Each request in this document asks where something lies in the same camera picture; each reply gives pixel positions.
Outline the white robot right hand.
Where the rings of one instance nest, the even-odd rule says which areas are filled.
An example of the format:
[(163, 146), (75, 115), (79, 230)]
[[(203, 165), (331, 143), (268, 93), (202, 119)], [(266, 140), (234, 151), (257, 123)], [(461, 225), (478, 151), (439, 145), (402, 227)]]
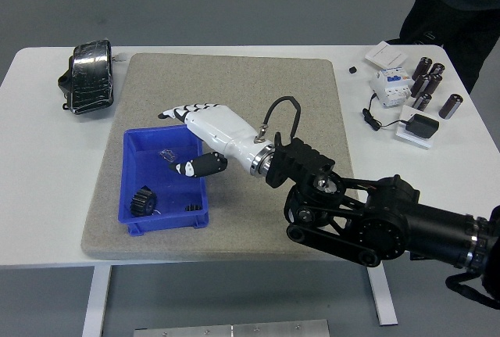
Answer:
[(176, 118), (202, 140), (211, 152), (170, 169), (186, 177), (205, 177), (224, 171), (229, 158), (236, 159), (250, 175), (266, 176), (274, 145), (228, 106), (194, 104), (178, 106), (159, 114), (160, 119)]

